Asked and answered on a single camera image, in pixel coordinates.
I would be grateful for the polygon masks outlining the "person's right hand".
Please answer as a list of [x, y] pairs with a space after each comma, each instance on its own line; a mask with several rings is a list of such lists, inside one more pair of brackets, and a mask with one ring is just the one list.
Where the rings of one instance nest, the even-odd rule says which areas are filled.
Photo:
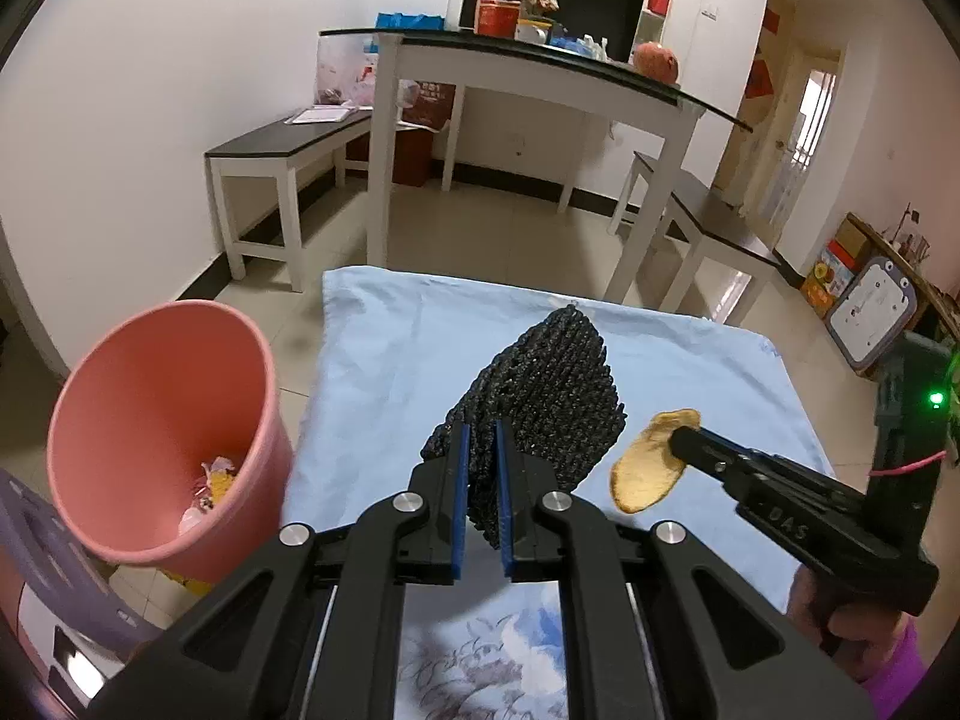
[[832, 660], [858, 683], [889, 663], [910, 622], [901, 611], [872, 598], [839, 603], [828, 583], [805, 566], [794, 574], [786, 616], [817, 647], [825, 634], [836, 637], [839, 644]]

